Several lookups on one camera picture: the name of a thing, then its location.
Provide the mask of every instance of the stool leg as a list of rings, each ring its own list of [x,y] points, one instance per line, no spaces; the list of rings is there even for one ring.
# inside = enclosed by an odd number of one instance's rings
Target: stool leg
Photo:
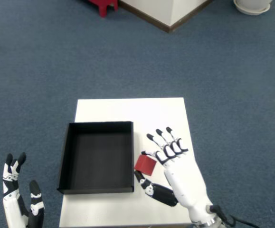
[[[117,11],[118,10],[118,0],[114,1],[114,10]]]
[[[105,16],[107,16],[107,6],[103,7],[100,6],[99,7],[99,14],[102,18],[104,18]]]

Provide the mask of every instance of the white wall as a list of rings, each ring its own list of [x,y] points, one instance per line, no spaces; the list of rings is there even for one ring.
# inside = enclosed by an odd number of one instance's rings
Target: white wall
[[[205,1],[206,0],[173,0],[170,24],[173,25]]]
[[[134,8],[170,26],[174,0],[122,0]]]
[[[206,0],[122,0],[160,22],[171,26]]]

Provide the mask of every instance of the robot wrist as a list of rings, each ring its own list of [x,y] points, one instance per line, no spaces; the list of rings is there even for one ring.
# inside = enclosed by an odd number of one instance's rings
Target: robot wrist
[[[199,222],[192,222],[194,227],[196,228],[206,228],[206,227],[213,227],[214,224],[218,223],[219,219],[216,215],[215,217],[211,218],[210,220],[206,221],[205,223]]]

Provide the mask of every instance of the table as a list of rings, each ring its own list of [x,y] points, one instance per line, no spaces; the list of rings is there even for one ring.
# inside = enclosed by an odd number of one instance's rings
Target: table
[[[134,163],[142,150],[157,150],[146,134],[175,129],[193,152],[183,98],[78,100],[75,122],[134,122]],[[169,186],[157,163],[153,183]],[[133,193],[64,195],[61,228],[190,224],[188,210],[169,207],[147,196],[134,179]]]

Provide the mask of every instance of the flower pot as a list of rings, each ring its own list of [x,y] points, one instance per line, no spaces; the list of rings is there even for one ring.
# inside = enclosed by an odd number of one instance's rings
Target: flower pot
[[[237,9],[248,15],[259,15],[270,9],[272,0],[234,0]]]

